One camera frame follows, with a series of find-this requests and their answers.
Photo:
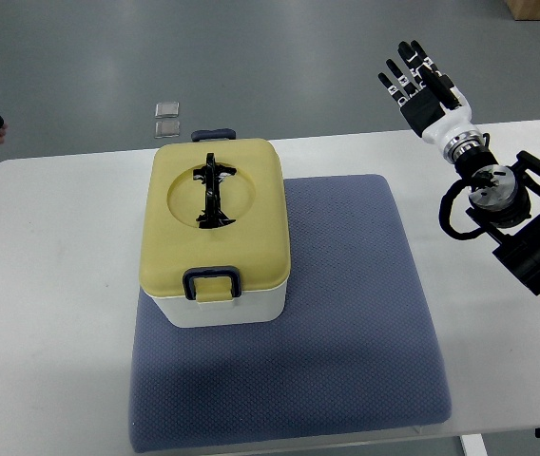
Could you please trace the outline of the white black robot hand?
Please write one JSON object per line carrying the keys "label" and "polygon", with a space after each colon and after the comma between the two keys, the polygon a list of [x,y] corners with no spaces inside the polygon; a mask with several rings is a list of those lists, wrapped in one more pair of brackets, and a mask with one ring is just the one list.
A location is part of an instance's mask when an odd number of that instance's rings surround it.
{"label": "white black robot hand", "polygon": [[465,150],[483,142],[472,123],[470,104],[416,40],[400,42],[397,52],[407,70],[389,59],[389,72],[380,72],[379,81],[416,136],[456,163]]}

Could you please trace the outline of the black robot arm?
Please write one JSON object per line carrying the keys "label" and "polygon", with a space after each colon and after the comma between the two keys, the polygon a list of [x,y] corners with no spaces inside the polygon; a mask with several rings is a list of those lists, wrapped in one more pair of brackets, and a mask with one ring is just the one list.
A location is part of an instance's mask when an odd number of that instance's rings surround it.
{"label": "black robot arm", "polygon": [[540,160],[521,151],[504,166],[489,143],[488,134],[464,132],[447,144],[459,179],[441,199],[439,225],[456,240],[489,235],[498,261],[540,295]]}

